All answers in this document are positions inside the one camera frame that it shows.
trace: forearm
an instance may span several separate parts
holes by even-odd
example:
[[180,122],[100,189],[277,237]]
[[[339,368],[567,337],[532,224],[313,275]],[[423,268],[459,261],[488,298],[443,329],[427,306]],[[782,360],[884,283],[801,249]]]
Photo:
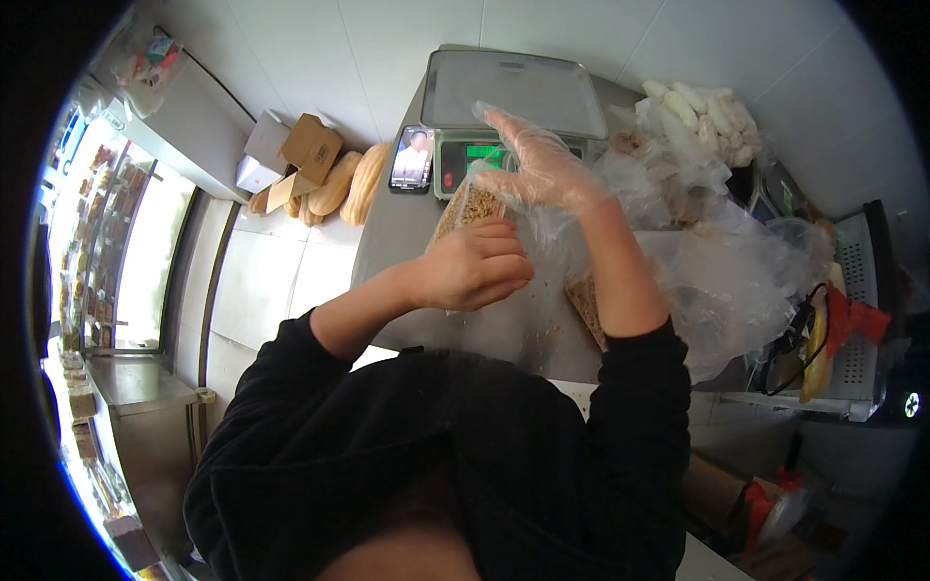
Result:
[[317,307],[310,328],[320,344],[335,357],[353,361],[384,325],[415,309],[407,290],[408,268],[408,263],[393,266]]
[[574,209],[591,253],[601,327],[611,337],[658,329],[669,311],[619,200],[598,191],[581,200]]

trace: phone screen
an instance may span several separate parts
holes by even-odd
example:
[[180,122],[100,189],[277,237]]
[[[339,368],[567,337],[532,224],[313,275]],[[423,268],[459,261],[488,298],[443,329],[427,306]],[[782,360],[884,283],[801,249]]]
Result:
[[391,170],[391,187],[399,190],[425,189],[430,183],[432,146],[435,135],[432,129],[419,125],[404,127],[397,144]]

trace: printed symbol on box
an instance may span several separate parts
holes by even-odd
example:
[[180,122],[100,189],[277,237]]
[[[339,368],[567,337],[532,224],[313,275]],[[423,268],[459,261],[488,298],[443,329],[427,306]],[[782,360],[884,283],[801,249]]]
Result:
[[316,153],[316,157],[313,160],[317,164],[321,164],[326,159],[326,154],[329,153],[329,148],[324,144],[320,146],[320,151]]

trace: weighing scale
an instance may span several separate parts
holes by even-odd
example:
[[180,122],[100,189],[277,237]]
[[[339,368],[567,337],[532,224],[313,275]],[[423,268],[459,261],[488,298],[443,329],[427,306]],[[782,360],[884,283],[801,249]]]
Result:
[[476,161],[515,172],[516,157],[500,147],[498,132],[475,119],[485,101],[558,135],[579,159],[589,139],[606,139],[607,128],[591,76],[576,62],[533,55],[437,50],[430,54],[420,124],[435,132],[433,188],[452,198]]

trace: transparent disposable glove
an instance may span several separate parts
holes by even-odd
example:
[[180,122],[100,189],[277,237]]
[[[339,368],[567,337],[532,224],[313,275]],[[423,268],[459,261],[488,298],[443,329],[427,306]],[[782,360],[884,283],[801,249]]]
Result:
[[503,199],[516,197],[529,205],[556,206],[578,212],[603,187],[593,173],[551,131],[533,125],[483,101],[474,116],[494,127],[520,160],[516,174],[488,170],[476,174],[475,185]]

